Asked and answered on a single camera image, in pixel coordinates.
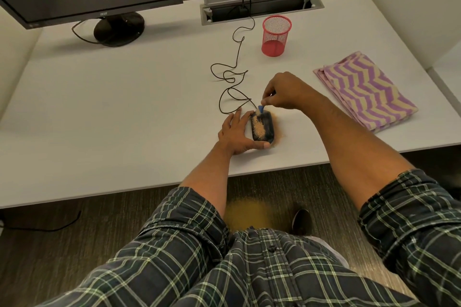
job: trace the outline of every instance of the plaid shirt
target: plaid shirt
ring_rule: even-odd
[[[208,201],[176,188],[135,240],[42,306],[461,305],[461,203],[423,171],[374,195],[359,224],[421,303],[346,269],[313,240],[271,229],[229,236]]]

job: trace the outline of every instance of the shoe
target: shoe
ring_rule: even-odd
[[[291,221],[291,234],[309,236],[312,234],[312,218],[306,209],[300,209]]]

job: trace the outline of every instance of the rolled-up sleeve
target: rolled-up sleeve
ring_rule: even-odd
[[[210,202],[175,188],[113,259],[43,306],[169,306],[222,260],[228,236]]]
[[[461,202],[435,180],[404,172],[363,205],[359,225],[421,302],[461,305]]]

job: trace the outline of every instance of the purple and white towel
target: purple and white towel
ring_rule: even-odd
[[[418,108],[360,51],[314,70],[350,116],[377,132],[408,119]]]

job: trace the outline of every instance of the black cable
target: black cable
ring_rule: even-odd
[[[75,27],[77,27],[78,25],[81,25],[82,23],[84,23],[86,20],[83,20],[83,21],[80,21],[78,23],[76,23],[75,25],[72,26],[72,33],[75,34],[75,36],[81,40],[83,40],[84,42],[89,42],[90,44],[101,44],[100,42],[92,42],[90,40],[87,40],[87,39],[84,39],[82,38],[81,36],[79,36],[76,32],[75,32]]]
[[[227,89],[225,89],[223,91],[223,93],[221,94],[221,97],[219,98],[219,103],[218,103],[218,106],[219,106],[219,110],[221,113],[223,114],[230,114],[230,113],[233,113],[233,112],[236,112],[240,107],[244,106],[246,103],[248,102],[251,102],[253,104],[253,106],[255,107],[255,109],[257,110],[258,108],[256,107],[256,105],[253,103],[253,101],[251,100],[251,98],[249,98],[247,95],[245,95],[243,92],[241,92],[239,89],[236,89],[236,86],[238,86],[239,84],[241,84],[243,82],[243,80],[245,79],[245,74],[247,74],[248,70],[244,71],[244,72],[241,72],[241,73],[236,73],[234,72],[233,70],[237,68],[237,65],[238,65],[238,56],[240,54],[240,48],[242,47],[242,43],[243,41],[245,40],[245,36],[243,36],[241,38],[241,40],[236,40],[235,39],[235,33],[237,33],[238,30],[240,29],[244,29],[244,30],[253,30],[255,28],[255,25],[256,25],[256,22],[255,22],[255,19],[251,16],[251,0],[249,0],[249,4],[250,4],[250,8],[248,9],[246,6],[245,6],[245,0],[242,0],[242,5],[237,5],[235,6],[234,8],[232,8],[229,13],[231,11],[233,11],[236,7],[241,7],[242,9],[246,9],[248,11],[248,14],[249,14],[249,18],[253,20],[253,26],[250,28],[250,27],[244,27],[244,26],[240,26],[239,28],[237,28],[234,33],[232,34],[232,40],[234,42],[237,42],[239,44],[238,46],[238,51],[237,51],[237,58],[235,60],[235,66],[231,66],[231,65],[225,65],[223,63],[214,63],[210,66],[210,70],[211,70],[211,73],[216,77],[218,78],[219,80],[225,80],[227,83],[231,83],[231,84],[234,84],[230,87],[228,87]],[[225,70],[223,72],[223,76],[222,77],[218,77],[216,75],[216,73],[213,71],[213,66],[214,65],[223,65],[224,67],[227,67],[229,69]],[[232,73],[232,75],[241,75],[242,76],[242,79],[238,82],[238,83],[235,83],[236,82],[236,79],[235,77],[226,77],[225,74],[226,73]],[[231,93],[230,93],[230,90],[235,90],[237,92],[239,92],[240,94],[242,94],[243,96],[245,96],[245,98],[236,98],[234,97]],[[227,94],[232,97],[234,100],[237,100],[237,101],[245,101],[244,103],[242,103],[239,107],[237,107],[237,109],[235,109],[234,111],[231,111],[231,112],[223,112],[223,110],[221,109],[221,100],[224,96],[224,94],[227,92]]]
[[[35,232],[57,232],[59,230],[63,230],[65,229],[66,227],[69,227],[70,225],[76,223],[78,221],[78,219],[80,218],[80,215],[81,215],[82,211],[80,210],[78,212],[78,215],[77,215],[77,218],[75,220],[73,220],[72,222],[66,224],[65,226],[62,226],[60,228],[56,228],[54,230],[44,230],[44,229],[40,229],[40,228],[28,228],[28,227],[9,227],[9,226],[5,226],[5,225],[0,225],[1,228],[6,228],[6,229],[9,229],[9,230],[31,230],[31,231],[35,231]]]

